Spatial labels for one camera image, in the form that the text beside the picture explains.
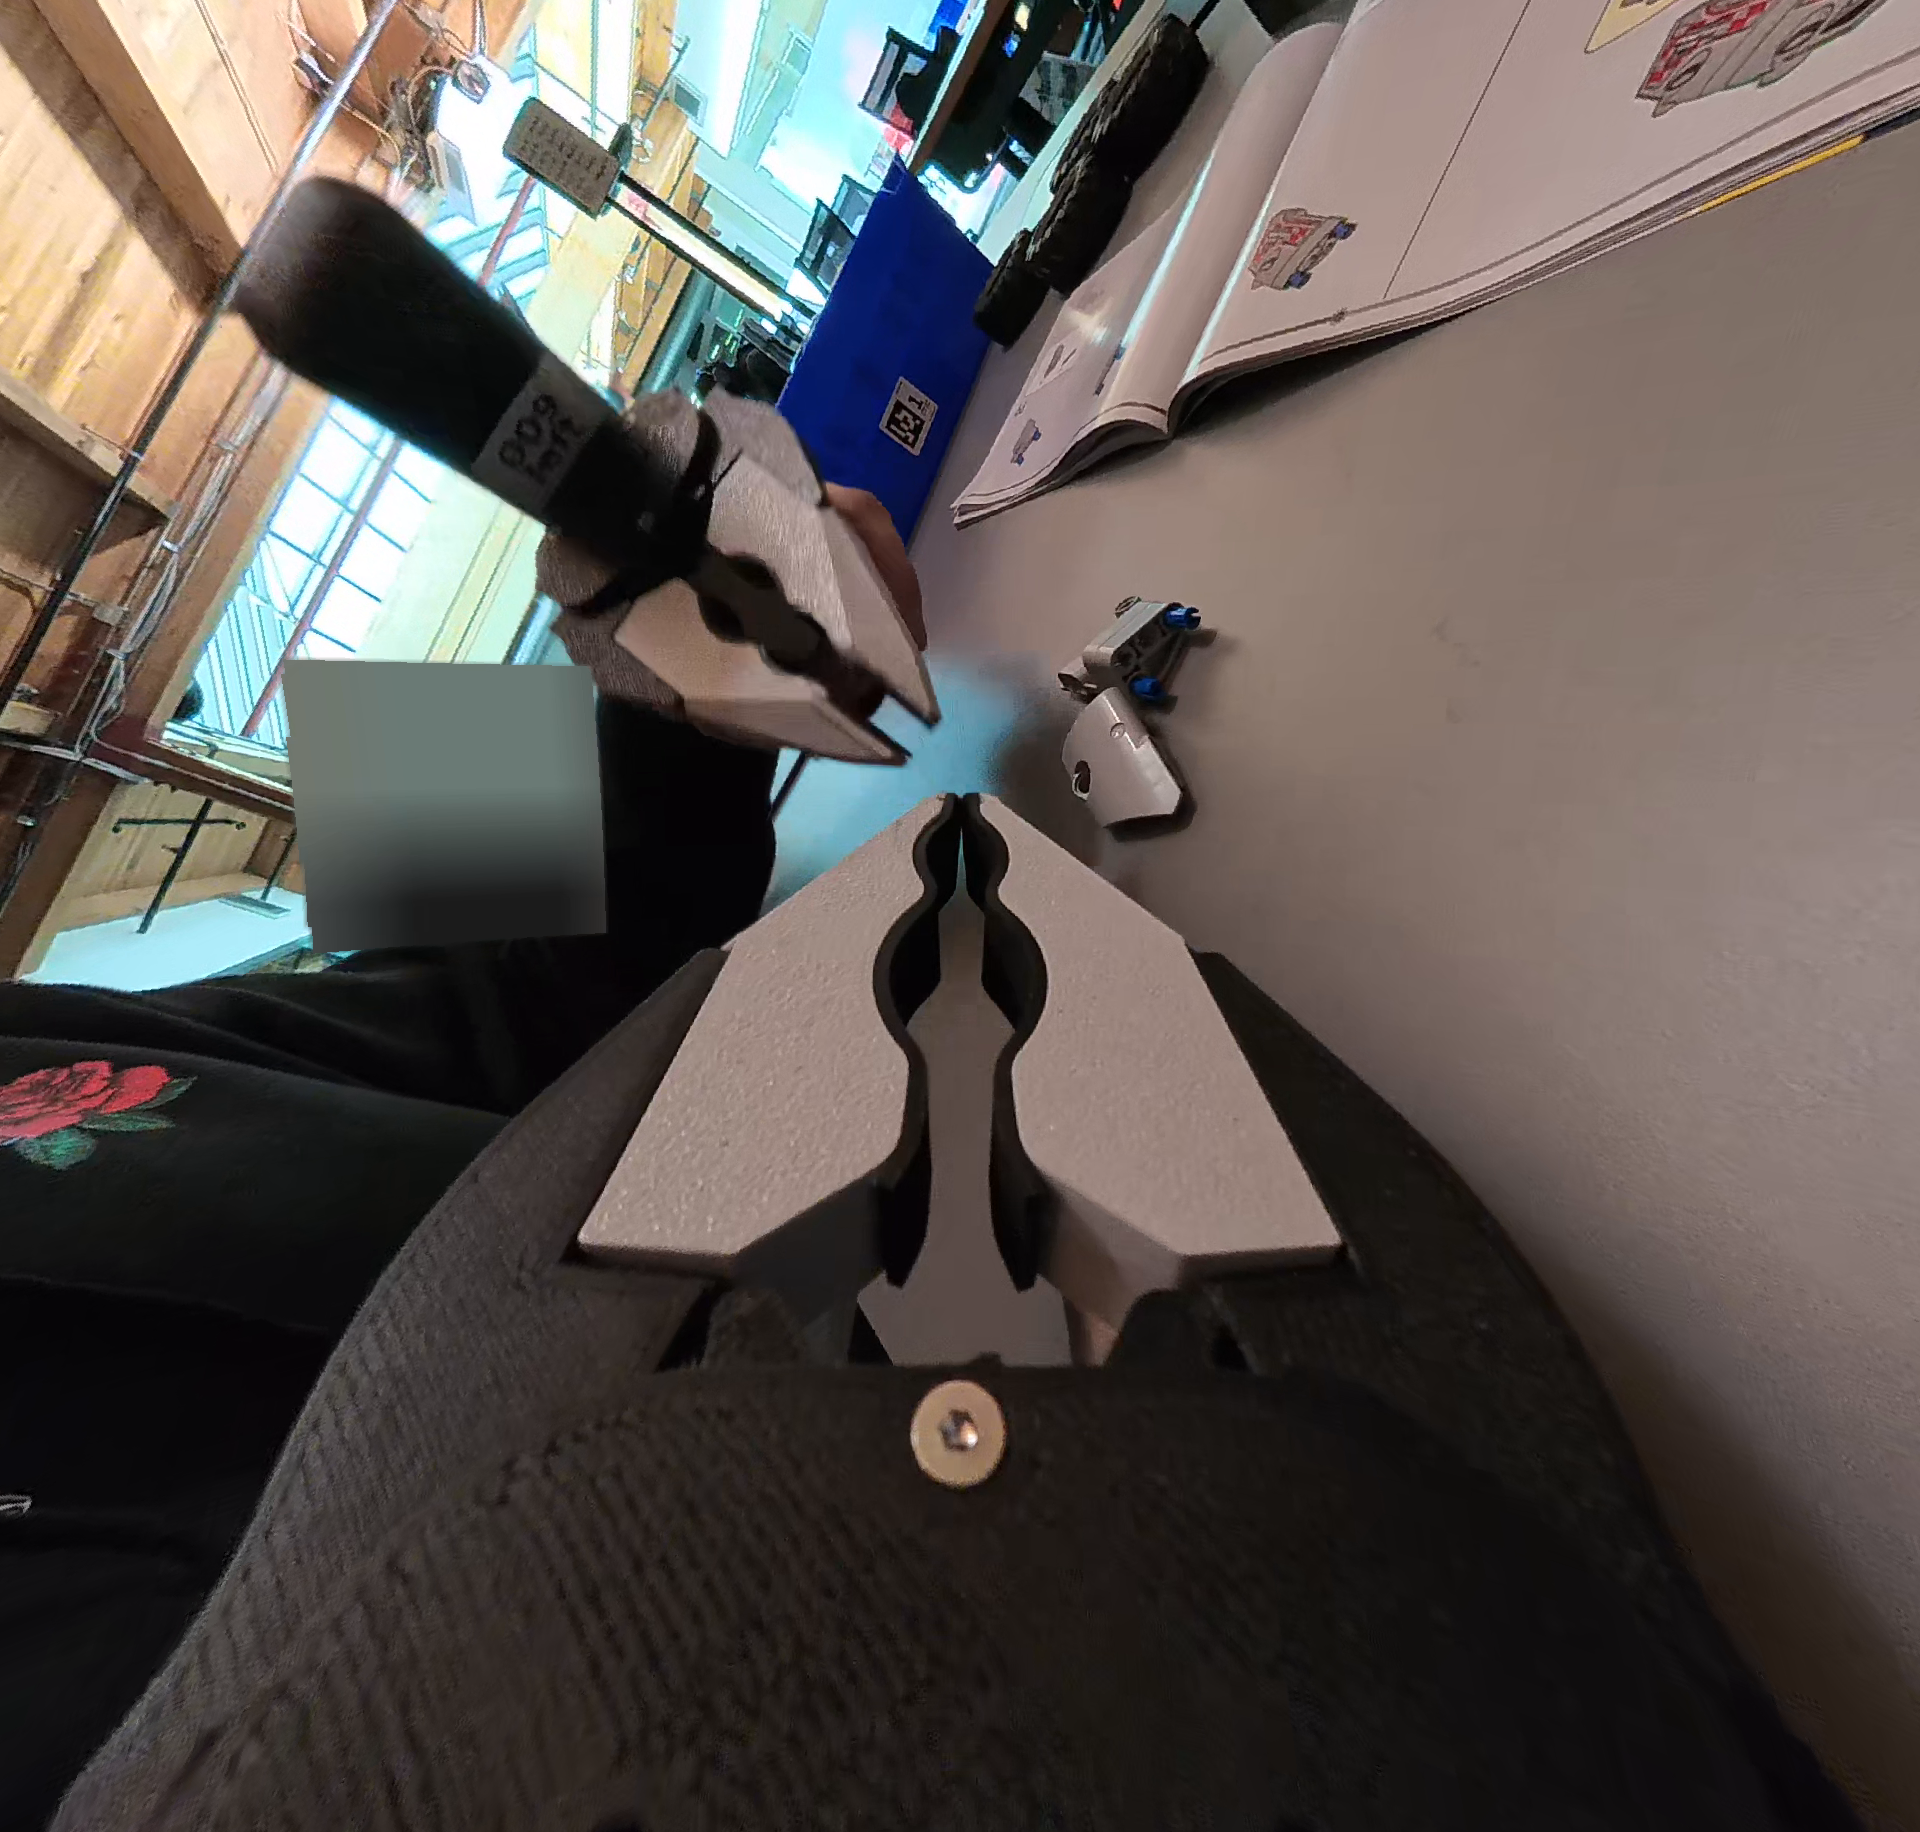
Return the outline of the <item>person's left hand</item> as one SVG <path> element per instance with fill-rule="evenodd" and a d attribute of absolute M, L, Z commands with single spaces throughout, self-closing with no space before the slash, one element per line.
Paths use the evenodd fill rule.
<path fill-rule="evenodd" d="M 825 483 L 825 500 L 830 501 L 832 510 L 851 526 L 851 531 L 868 552 L 876 577 L 894 599 L 897 609 L 901 612 L 901 620 L 907 623 L 916 647 L 920 652 L 926 652 L 928 627 L 923 614 L 923 594 L 914 560 L 907 552 L 907 542 L 903 541 L 894 517 L 875 495 L 832 480 Z"/>

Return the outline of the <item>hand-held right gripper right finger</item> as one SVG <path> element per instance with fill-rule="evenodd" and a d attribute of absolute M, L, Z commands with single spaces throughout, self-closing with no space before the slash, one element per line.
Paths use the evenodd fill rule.
<path fill-rule="evenodd" d="M 1344 1240 L 1187 942 L 992 796 L 968 798 L 1006 1020 L 990 1215 L 1018 1291 L 1118 1328 L 1153 1292 L 1317 1268 Z"/>

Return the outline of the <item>grey brick assembly blue pins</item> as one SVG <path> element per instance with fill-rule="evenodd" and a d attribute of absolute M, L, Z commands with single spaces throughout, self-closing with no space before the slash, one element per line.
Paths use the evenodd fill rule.
<path fill-rule="evenodd" d="M 1092 704 L 1118 692 L 1134 706 L 1161 710 L 1187 647 L 1207 631 L 1199 606 L 1181 600 L 1128 599 L 1108 623 L 1083 647 L 1076 666 L 1058 674 L 1064 692 Z"/>

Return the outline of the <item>blue plastic bin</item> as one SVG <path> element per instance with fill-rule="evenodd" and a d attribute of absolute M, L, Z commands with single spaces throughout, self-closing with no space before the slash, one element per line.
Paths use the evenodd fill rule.
<path fill-rule="evenodd" d="M 916 539 L 990 338 L 992 261 L 894 161 L 781 393 L 825 483 L 866 492 Z"/>

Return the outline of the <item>hanging light panel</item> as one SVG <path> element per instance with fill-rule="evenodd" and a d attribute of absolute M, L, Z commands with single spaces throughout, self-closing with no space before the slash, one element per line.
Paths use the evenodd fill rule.
<path fill-rule="evenodd" d="M 527 98 L 504 140 L 504 157 L 525 178 L 566 200 L 587 216 L 604 214 L 632 151 L 632 126 L 622 124 L 609 143 L 598 143 L 561 112 Z"/>

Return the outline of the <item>black printed sweatshirt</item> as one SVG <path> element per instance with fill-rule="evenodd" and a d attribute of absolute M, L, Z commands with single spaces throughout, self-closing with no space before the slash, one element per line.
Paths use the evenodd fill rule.
<path fill-rule="evenodd" d="M 697 946 L 4 983 L 4 1828 L 174 1652 L 424 1214 Z"/>

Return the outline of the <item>grey desk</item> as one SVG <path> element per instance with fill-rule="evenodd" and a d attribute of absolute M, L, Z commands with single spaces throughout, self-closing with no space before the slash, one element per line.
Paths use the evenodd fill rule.
<path fill-rule="evenodd" d="M 916 533 L 945 720 L 811 765 L 773 901 L 987 789 L 1234 961 L 1501 1218 L 1742 1652 L 1917 1828 L 1917 126 Z M 1108 832 L 1058 674 L 1207 631 Z"/>

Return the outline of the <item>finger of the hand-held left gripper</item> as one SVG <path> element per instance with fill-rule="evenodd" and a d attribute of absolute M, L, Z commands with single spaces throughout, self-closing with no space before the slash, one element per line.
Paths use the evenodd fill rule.
<path fill-rule="evenodd" d="M 849 765 L 901 767 L 908 748 L 884 734 L 885 704 L 912 707 L 912 618 L 881 570 L 825 570 L 796 582 L 798 609 L 825 636 L 825 675 L 772 659 L 683 582 L 590 612 L 590 597 L 555 603 L 563 652 L 600 692 L 702 734 L 758 750 Z"/>
<path fill-rule="evenodd" d="M 704 419 L 714 423 L 722 449 L 708 529 L 720 553 L 764 573 L 765 583 L 799 618 L 796 582 L 811 582 L 825 570 L 875 568 L 851 526 L 832 510 L 824 477 L 773 405 L 717 393 L 708 399 Z M 808 674 L 825 675 L 825 636 L 808 620 L 807 623 L 819 636 L 813 650 L 819 672 Z M 794 642 L 755 642 L 782 666 L 801 672 Z M 905 712 L 923 727 L 941 722 L 926 652 L 914 639 L 912 707 Z"/>

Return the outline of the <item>grey curved toy panel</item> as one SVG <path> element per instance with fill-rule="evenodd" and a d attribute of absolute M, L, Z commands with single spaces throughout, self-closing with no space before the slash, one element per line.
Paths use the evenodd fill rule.
<path fill-rule="evenodd" d="M 1074 800 L 1108 832 L 1171 825 L 1187 789 L 1126 688 L 1087 698 L 1067 729 L 1061 763 Z"/>

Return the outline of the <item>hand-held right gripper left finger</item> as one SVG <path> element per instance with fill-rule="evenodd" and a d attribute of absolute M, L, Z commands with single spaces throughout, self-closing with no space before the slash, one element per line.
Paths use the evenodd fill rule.
<path fill-rule="evenodd" d="M 903 1288 L 931 1215 L 928 1065 L 961 801 L 881 830 L 728 946 L 579 1232 L 738 1291 Z"/>

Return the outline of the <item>person's left forearm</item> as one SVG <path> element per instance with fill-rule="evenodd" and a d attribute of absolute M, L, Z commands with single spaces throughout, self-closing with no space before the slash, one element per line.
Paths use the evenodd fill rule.
<path fill-rule="evenodd" d="M 606 930 L 672 973 L 752 925 L 777 859 L 777 757 L 604 697 L 596 707 Z"/>

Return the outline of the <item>open building instruction booklet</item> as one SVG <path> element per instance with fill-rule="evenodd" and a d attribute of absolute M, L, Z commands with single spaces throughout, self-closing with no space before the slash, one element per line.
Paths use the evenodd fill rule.
<path fill-rule="evenodd" d="M 1262 57 L 1184 197 L 1066 294 L 952 518 L 1230 380 L 1422 331 L 1917 112 L 1918 0 L 1355 0 Z"/>

